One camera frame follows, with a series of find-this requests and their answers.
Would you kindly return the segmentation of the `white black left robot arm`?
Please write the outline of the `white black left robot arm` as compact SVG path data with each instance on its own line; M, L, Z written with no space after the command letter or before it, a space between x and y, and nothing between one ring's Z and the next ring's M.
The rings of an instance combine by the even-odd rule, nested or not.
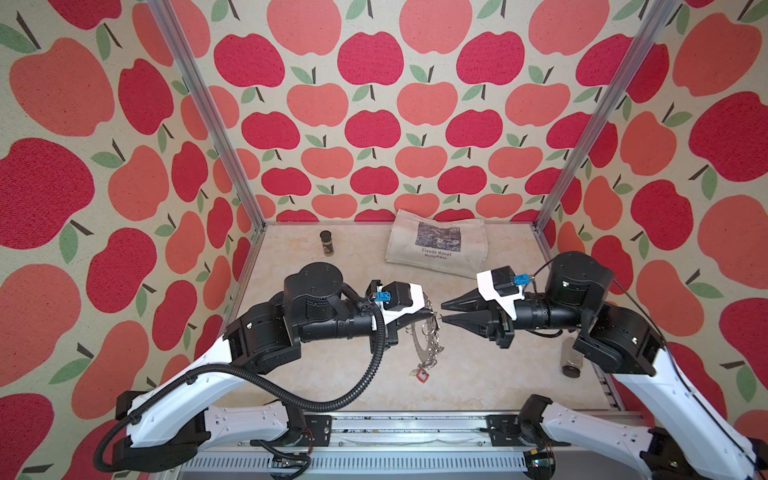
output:
M342 272L314 262L285 278L282 291L230 323L195 362L160 387L126 391L116 402L116 425L96 447L94 467L105 473L156 473L191 460L199 450L250 434L273 443L304 430L307 412L334 412L370 386L398 332L434 317L418 284L378 280L358 294ZM340 397L303 398L267 379L301 357L303 344L369 340L371 360Z

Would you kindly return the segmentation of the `metal disc with key rings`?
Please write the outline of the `metal disc with key rings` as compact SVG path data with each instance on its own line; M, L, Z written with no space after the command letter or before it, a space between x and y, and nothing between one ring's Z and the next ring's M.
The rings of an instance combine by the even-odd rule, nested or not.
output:
M415 322L405 328L405 332L413 340L419 359L417 367L410 372L410 376L415 378L418 369L425 369L429 373L429 370L438 363L438 355L444 350L439 339L439 315L434 310L427 295L424 295L424 301L425 307L434 311L434 316L428 320Z

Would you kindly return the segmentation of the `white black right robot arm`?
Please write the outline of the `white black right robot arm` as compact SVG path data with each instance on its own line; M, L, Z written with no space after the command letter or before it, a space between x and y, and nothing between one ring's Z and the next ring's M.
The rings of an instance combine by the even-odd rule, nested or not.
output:
M521 437L539 448L561 442L588 449L650 479L762 478L766 443L727 423L677 366L649 319L606 302L613 272L578 251L550 264L539 293L525 291L510 267L479 273L476 289L442 304L444 322L503 349L519 330L574 330L574 349L629 389L659 425L614 423L532 395L516 417Z

